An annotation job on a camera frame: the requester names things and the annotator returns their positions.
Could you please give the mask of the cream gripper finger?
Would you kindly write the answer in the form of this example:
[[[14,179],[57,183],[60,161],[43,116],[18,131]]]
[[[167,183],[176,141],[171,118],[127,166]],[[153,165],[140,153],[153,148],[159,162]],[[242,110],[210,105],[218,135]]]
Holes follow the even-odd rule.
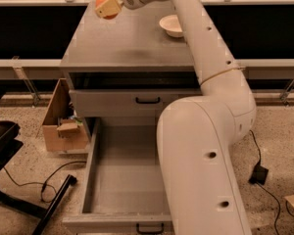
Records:
[[[95,12],[99,18],[105,19],[117,15],[122,10],[119,0],[96,0]]]

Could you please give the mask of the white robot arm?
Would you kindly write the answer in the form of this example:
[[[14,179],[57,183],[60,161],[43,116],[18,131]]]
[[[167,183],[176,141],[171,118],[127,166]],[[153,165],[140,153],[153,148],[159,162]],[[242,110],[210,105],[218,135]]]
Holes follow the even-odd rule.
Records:
[[[96,0],[98,17],[162,0]],[[245,76],[200,0],[170,0],[194,61],[198,96],[170,103],[157,126],[159,161],[175,235],[252,235],[230,146],[256,118]]]

